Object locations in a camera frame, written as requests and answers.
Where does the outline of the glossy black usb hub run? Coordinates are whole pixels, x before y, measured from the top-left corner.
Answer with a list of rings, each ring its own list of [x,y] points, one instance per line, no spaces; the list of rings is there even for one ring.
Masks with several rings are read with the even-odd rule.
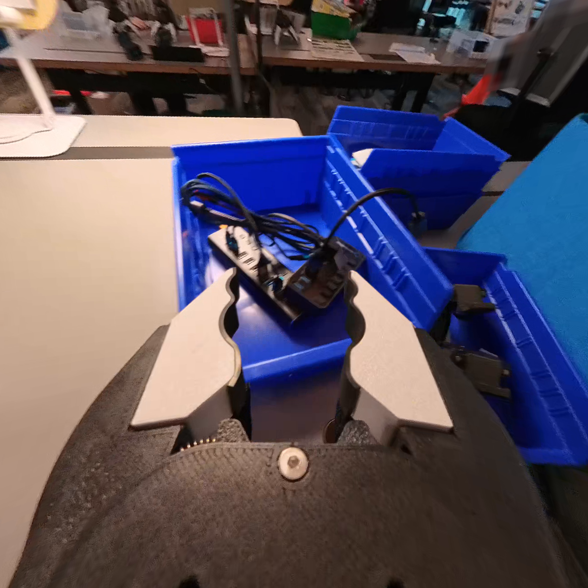
[[[349,272],[365,261],[359,249],[335,236],[286,279],[282,298],[300,312],[324,310],[343,290]]]

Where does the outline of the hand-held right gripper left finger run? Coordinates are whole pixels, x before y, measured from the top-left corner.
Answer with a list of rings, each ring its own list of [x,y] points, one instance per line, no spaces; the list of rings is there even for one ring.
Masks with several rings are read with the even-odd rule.
[[[251,390],[233,340],[239,327],[239,275],[226,270],[176,315],[130,421],[134,430],[172,425],[194,441],[212,439],[225,419],[252,434]]]

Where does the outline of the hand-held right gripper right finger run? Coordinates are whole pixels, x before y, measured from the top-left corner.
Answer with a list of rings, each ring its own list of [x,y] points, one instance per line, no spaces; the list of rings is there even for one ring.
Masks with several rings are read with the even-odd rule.
[[[344,288],[350,344],[341,371],[336,437],[362,421],[381,445],[402,427],[451,433],[453,421],[419,340],[421,331],[356,270]]]

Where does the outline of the long black button hub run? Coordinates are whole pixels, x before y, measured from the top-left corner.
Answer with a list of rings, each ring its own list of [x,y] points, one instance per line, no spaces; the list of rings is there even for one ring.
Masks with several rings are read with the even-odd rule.
[[[270,250],[260,247],[255,238],[241,226],[232,226],[231,233],[217,230],[208,236],[208,244],[260,290],[291,322],[304,311],[300,303],[286,294],[293,272]]]

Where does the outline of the orange traffic cone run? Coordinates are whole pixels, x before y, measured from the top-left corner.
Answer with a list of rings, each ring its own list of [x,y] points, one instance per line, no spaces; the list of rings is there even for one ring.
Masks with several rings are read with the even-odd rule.
[[[500,78],[501,74],[496,72],[484,74],[480,81],[468,93],[462,95],[458,107],[444,114],[442,120],[445,121],[453,118],[464,121],[467,118],[472,118],[474,115],[481,114],[489,106],[487,101],[496,89]]]

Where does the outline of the red plastic bin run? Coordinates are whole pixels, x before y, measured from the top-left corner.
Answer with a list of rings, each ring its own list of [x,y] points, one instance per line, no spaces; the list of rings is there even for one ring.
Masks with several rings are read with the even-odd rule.
[[[195,46],[224,48],[224,35],[217,11],[213,8],[192,8],[188,11],[186,19]]]

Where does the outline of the teal blue panel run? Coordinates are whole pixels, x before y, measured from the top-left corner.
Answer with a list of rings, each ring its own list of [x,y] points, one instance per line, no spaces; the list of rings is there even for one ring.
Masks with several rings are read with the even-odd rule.
[[[587,114],[573,118],[459,239],[501,254],[587,382]]]

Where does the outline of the white document stand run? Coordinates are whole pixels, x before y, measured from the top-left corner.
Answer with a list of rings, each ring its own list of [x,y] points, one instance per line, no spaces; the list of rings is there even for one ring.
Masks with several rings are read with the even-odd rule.
[[[1,115],[1,158],[41,159],[62,155],[77,140],[86,122],[81,116],[55,113],[36,68],[21,54],[18,35],[11,28],[6,29],[6,35],[40,114]]]

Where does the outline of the green plastic bin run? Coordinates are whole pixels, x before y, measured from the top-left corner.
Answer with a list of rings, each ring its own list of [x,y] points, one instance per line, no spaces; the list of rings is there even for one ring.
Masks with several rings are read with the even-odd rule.
[[[361,13],[344,1],[313,1],[311,29],[314,38],[354,40],[364,24]]]

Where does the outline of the metal pole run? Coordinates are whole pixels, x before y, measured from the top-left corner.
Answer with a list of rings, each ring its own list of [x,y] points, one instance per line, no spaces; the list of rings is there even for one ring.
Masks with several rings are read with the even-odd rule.
[[[243,85],[240,76],[240,52],[234,1],[224,1],[224,17],[229,47],[228,62],[231,74],[233,108],[235,115],[242,117],[244,114]]]

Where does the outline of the small clear plastic box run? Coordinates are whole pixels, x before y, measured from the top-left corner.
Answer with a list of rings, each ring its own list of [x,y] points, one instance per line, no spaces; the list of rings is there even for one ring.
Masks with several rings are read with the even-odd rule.
[[[108,8],[99,1],[88,1],[83,11],[74,11],[69,4],[61,1],[56,17],[60,36],[79,40],[95,40],[112,36]]]

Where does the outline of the blue plastic bin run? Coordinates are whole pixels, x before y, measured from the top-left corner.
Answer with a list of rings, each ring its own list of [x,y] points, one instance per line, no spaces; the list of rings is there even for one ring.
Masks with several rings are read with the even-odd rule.
[[[327,134],[374,190],[414,195],[384,200],[405,225],[423,212],[429,230],[450,227],[476,202],[511,156],[453,118],[337,106]]]
[[[506,364],[509,396],[485,393],[523,458],[587,466],[587,385],[577,374],[518,274],[497,254],[425,247],[453,285],[477,286],[495,309],[453,316],[449,340]]]
[[[172,148],[178,305],[182,310],[230,266],[212,252],[215,227],[181,203],[180,188],[202,172],[223,179],[246,207],[282,212],[327,235],[353,201],[372,191],[342,148],[326,136],[185,145]],[[366,255],[360,274],[415,327],[431,331],[453,287],[383,198],[345,220],[337,236]],[[329,308],[291,322],[258,288],[239,277],[237,343],[245,380],[320,371],[350,343],[342,295]]]

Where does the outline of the beige wooden board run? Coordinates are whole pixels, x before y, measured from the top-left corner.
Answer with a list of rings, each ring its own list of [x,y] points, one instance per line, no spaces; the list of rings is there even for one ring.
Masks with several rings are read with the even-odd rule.
[[[41,31],[57,11],[58,1],[1,1],[1,29]]]

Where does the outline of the black rectangular device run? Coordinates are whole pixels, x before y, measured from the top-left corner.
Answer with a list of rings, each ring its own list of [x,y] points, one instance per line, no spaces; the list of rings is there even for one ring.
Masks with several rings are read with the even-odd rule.
[[[205,55],[198,47],[179,47],[174,45],[150,47],[152,58],[163,62],[204,63]]]

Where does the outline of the black connector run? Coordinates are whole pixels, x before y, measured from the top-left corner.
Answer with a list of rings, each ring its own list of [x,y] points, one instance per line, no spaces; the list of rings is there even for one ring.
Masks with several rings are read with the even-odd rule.
[[[459,319],[496,312],[496,305],[487,300],[486,290],[474,284],[454,284],[447,311]]]
[[[446,344],[443,349],[480,393],[510,400],[511,366],[500,357],[484,350]]]

